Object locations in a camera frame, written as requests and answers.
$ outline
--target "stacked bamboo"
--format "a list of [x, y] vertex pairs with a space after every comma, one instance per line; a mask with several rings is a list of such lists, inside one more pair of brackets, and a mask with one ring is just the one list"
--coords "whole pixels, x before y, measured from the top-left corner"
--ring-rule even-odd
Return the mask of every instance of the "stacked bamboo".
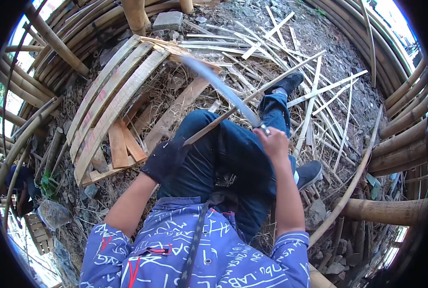
[[[387, 117], [392, 121], [380, 131], [384, 141], [372, 150], [368, 171], [373, 176], [415, 167], [421, 171], [420, 166], [427, 162], [427, 119], [423, 118], [428, 111], [428, 73], [425, 68], [426, 62], [422, 59], [407, 81], [385, 101]], [[428, 174], [425, 168], [423, 170], [425, 175]]]
[[[308, 0], [320, 8], [360, 51], [372, 69], [377, 69], [377, 79], [385, 95], [393, 94], [411, 76], [408, 55], [399, 40], [380, 17], [367, 10], [366, 19], [354, 0]], [[371, 61], [370, 46], [373, 43], [375, 62]]]

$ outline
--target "jeans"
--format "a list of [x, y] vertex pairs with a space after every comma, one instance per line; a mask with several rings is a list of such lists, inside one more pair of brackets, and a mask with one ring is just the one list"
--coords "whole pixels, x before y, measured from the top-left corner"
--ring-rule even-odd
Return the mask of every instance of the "jeans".
[[[265, 125], [284, 131], [289, 137], [287, 95], [265, 95], [260, 103]], [[180, 124], [176, 138], [188, 139], [219, 115], [206, 110], [189, 113]], [[295, 158], [289, 155], [293, 172]], [[167, 177], [159, 188], [161, 197], [201, 197], [207, 201], [214, 192], [216, 172], [226, 170], [236, 176], [229, 190], [238, 196], [235, 221], [250, 243], [276, 201], [276, 177], [258, 137], [251, 131], [223, 120], [193, 144], [182, 167]]]

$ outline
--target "sneaker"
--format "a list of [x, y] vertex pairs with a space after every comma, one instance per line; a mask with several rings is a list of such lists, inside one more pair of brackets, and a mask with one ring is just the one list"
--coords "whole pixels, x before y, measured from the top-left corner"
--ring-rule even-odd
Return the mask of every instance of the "sneaker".
[[303, 82], [303, 74], [301, 72], [294, 72], [286, 76], [286, 78], [278, 81], [269, 89], [265, 90], [265, 95], [273, 94], [273, 90], [276, 88], [283, 88], [286, 90], [288, 95], [291, 95], [292, 92]]
[[299, 175], [297, 188], [299, 191], [313, 185], [316, 181], [323, 179], [323, 165], [321, 162], [314, 160], [295, 169]]

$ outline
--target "wooden plank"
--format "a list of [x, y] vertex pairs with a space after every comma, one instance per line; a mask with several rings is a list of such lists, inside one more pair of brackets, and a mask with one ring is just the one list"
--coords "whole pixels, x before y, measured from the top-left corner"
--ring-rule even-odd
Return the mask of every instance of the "wooden plank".
[[134, 158], [135, 162], [139, 163], [142, 160], [147, 159], [147, 155], [143, 152], [139, 143], [137, 143], [132, 134], [130, 134], [129, 129], [127, 129], [126, 124], [122, 119], [119, 120], [119, 125], [121, 127], [121, 131], [123, 132], [126, 148], [129, 150], [129, 153]]
[[119, 120], [112, 124], [108, 130], [108, 139], [110, 140], [110, 151], [112, 152], [112, 165], [113, 169], [127, 167], [129, 161], [127, 160], [127, 149], [125, 144], [125, 137], [121, 130]]
[[89, 110], [91, 103], [97, 97], [97, 91], [99, 91], [110, 78], [114, 68], [118, 65], [125, 57], [127, 57], [134, 47], [137, 46], [140, 42], [140, 37], [138, 35], [133, 35], [108, 61], [107, 65], [102, 69], [100, 74], [92, 83], [88, 92], [84, 96], [83, 101], [81, 102], [78, 111], [76, 112], [75, 117], [72, 120], [72, 124], [67, 133], [68, 144], [72, 142], [73, 136], [75, 135], [76, 130], [78, 129], [80, 123], [84, 119], [85, 113]]
[[86, 170], [89, 167], [92, 156], [99, 148], [102, 139], [108, 133], [108, 130], [115, 122], [121, 110], [129, 103], [131, 97], [137, 92], [147, 77], [169, 56], [168, 51], [161, 49], [153, 51], [150, 56], [137, 68], [131, 75], [128, 81], [118, 91], [117, 95], [113, 98], [109, 108], [103, 113], [93, 132], [90, 139], [85, 143], [84, 151], [81, 153], [75, 168], [75, 180], [77, 185], [80, 185]]
[[115, 96], [115, 90], [121, 83], [128, 78], [129, 74], [134, 71], [136, 66], [140, 63], [143, 56], [145, 56], [153, 47], [152, 43], [141, 43], [124, 62], [118, 67], [115, 73], [110, 77], [103, 89], [100, 91], [98, 97], [94, 100], [92, 106], [84, 117], [81, 126], [76, 132], [75, 138], [70, 147], [70, 158], [75, 159], [76, 154], [81, 143], [84, 140], [88, 130], [96, 121], [102, 109], [106, 104]]
[[156, 145], [163, 137], [163, 130], [168, 130], [176, 120], [176, 116], [180, 115], [187, 106], [191, 105], [193, 101], [201, 94], [201, 92], [209, 86], [209, 82], [204, 80], [201, 76], [196, 77], [192, 83], [177, 97], [169, 109], [161, 116], [158, 122], [154, 125], [153, 129], [145, 137], [145, 144], [148, 151], [153, 151]]

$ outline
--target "bamboo pole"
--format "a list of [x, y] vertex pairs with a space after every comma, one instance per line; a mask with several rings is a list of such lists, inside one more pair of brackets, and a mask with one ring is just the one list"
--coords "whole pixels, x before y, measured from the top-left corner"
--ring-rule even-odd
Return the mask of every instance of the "bamboo pole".
[[394, 152], [371, 159], [367, 171], [370, 173], [392, 168], [411, 162], [417, 158], [425, 156], [426, 154], [426, 141], [425, 139], [420, 139]]
[[[5, 62], [7, 64], [7, 65], [3, 64], [4, 66], [10, 66], [11, 65], [12, 60], [9, 59], [9, 57], [6, 54], [3, 54], [2, 58], [3, 58], [3, 62]], [[49, 90], [48, 88], [44, 87], [43, 84], [39, 83], [32, 76], [28, 75], [28, 73], [25, 72], [25, 71], [23, 71], [22, 68], [20, 68], [19, 66], [15, 65], [14, 66], [14, 71], [19, 76], [21, 76], [23, 79], [25, 79], [26, 81], [28, 81], [28, 83], [30, 83], [31, 85], [35, 86], [39, 90], [41, 90], [44, 94], [48, 95], [49, 98], [55, 97], [55, 94], [52, 93], [51, 90]]]
[[380, 130], [380, 138], [386, 139], [391, 135], [394, 135], [407, 126], [412, 125], [419, 118], [424, 116], [426, 112], [428, 112], [428, 96], [420, 102], [418, 106], [416, 106], [411, 112], [407, 113], [401, 118], [396, 118], [389, 125], [382, 130]]
[[375, 172], [372, 172], [370, 174], [372, 176], [374, 176], [374, 177], [380, 177], [380, 176], [390, 175], [390, 174], [393, 174], [393, 173], [398, 173], [398, 172], [406, 171], [406, 170], [409, 170], [409, 169], [413, 169], [414, 167], [417, 167], [419, 165], [427, 163], [427, 161], [428, 161], [428, 157], [424, 156], [424, 157], [417, 158], [417, 159], [415, 159], [415, 160], [413, 160], [411, 162], [407, 162], [405, 164], [397, 165], [397, 166], [392, 167], [392, 168], [375, 171]]
[[348, 187], [347, 191], [345, 191], [343, 197], [339, 201], [339, 203], [336, 205], [336, 207], [332, 210], [332, 213], [330, 216], [326, 218], [326, 220], [316, 229], [316, 231], [310, 236], [309, 245], [308, 248], [313, 246], [318, 239], [326, 232], [326, 230], [329, 228], [329, 226], [332, 225], [332, 222], [336, 220], [337, 216], [339, 216], [340, 212], [343, 210], [345, 204], [347, 204], [348, 200], [350, 199], [353, 191], [355, 190], [356, 186], [358, 185], [358, 182], [360, 181], [361, 175], [364, 173], [364, 169], [366, 168], [367, 162], [369, 161], [369, 158], [371, 157], [371, 151], [372, 147], [374, 146], [374, 141], [376, 140], [377, 136], [377, 129], [379, 127], [380, 117], [382, 116], [382, 111], [384, 109], [383, 105], [380, 105], [379, 111], [377, 113], [377, 119], [376, 123], [374, 125], [374, 129], [372, 130], [371, 135], [371, 141], [369, 142], [369, 145], [367, 147], [367, 151], [364, 154], [363, 159], [361, 160], [360, 165], [356, 169], [355, 176], [353, 177], [353, 180], [350, 183], [350, 186]]
[[396, 90], [392, 95], [390, 95], [387, 100], [385, 100], [385, 108], [389, 109], [392, 107], [398, 100], [403, 97], [407, 91], [414, 85], [419, 76], [424, 72], [425, 67], [427, 67], [427, 63], [424, 58], [419, 62], [416, 69], [412, 73], [411, 76], [401, 85], [398, 90]]
[[420, 80], [409, 90], [401, 99], [399, 99], [389, 110], [387, 117], [393, 118], [401, 109], [407, 105], [422, 89], [428, 84], [428, 73], [424, 72]]
[[413, 226], [428, 209], [428, 198], [407, 201], [349, 199], [341, 215], [356, 221]]
[[363, 0], [359, 0], [361, 12], [363, 13], [364, 22], [367, 29], [367, 36], [371, 39], [371, 43], [369, 44], [369, 49], [371, 51], [371, 87], [376, 87], [376, 51], [374, 48], [374, 38], [372, 37], [371, 24], [369, 22], [369, 18], [367, 16], [366, 8], [364, 7]]
[[[12, 176], [11, 183], [9, 184], [9, 189], [7, 190], [7, 199], [11, 199], [12, 197], [12, 191], [14, 190], [15, 182], [17, 182], [18, 173], [20, 172], [22, 163], [24, 162], [25, 158], [27, 158], [28, 156], [30, 149], [31, 149], [31, 141], [28, 142], [27, 147], [25, 148], [24, 153], [22, 154], [22, 157], [20, 158], [19, 162], [17, 163], [17, 166], [15, 167], [15, 171]], [[6, 206], [4, 207], [4, 220], [3, 220], [4, 231], [7, 231], [7, 217], [9, 215], [9, 204], [10, 204], [10, 201], [7, 201]]]
[[374, 147], [374, 149], [372, 149], [372, 158], [378, 158], [387, 153], [396, 151], [401, 147], [405, 147], [407, 144], [410, 144], [414, 141], [424, 139], [426, 129], [427, 119], [424, 119], [403, 133], [378, 144], [376, 147]]
[[52, 47], [57, 54], [59, 54], [64, 61], [73, 67], [79, 74], [86, 76], [89, 69], [76, 57], [70, 49], [57, 37], [49, 25], [44, 22], [41, 16], [35, 14], [35, 8], [30, 5], [25, 13], [31, 24], [36, 28], [40, 35], [46, 40], [50, 47]]
[[46, 46], [47, 43], [36, 32], [34, 32], [26, 22], [24, 24], [24, 29], [28, 31], [28, 34], [30, 34], [31, 37], [33, 37], [33, 40], [40, 44], [38, 47], [44, 48], [44, 46]]
[[132, 33], [145, 36], [145, 29], [150, 28], [150, 20], [145, 13], [145, 0], [121, 0], [121, 5]]
[[25, 145], [26, 141], [29, 137], [33, 135], [33, 132], [38, 128], [38, 126], [41, 124], [41, 122], [46, 119], [49, 114], [54, 111], [57, 106], [62, 103], [63, 97], [59, 97], [57, 101], [51, 105], [49, 108], [47, 108], [44, 112], [42, 112], [38, 118], [32, 121], [32, 123], [25, 129], [25, 131], [20, 135], [19, 139], [15, 142], [12, 150], [7, 155], [1, 169], [0, 169], [0, 195], [2, 193], [2, 188], [4, 186], [4, 180], [6, 178], [6, 175], [14, 162], [16, 156], [18, 155], [19, 151], [21, 150], [22, 146]]
[[[41, 52], [41, 50], [44, 47], [42, 46], [34, 46], [34, 45], [22, 45], [20, 47], [20, 51], [28, 51], [28, 52]], [[17, 51], [17, 46], [11, 45], [6, 46], [6, 49], [4, 50], [5, 53], [11, 53]]]

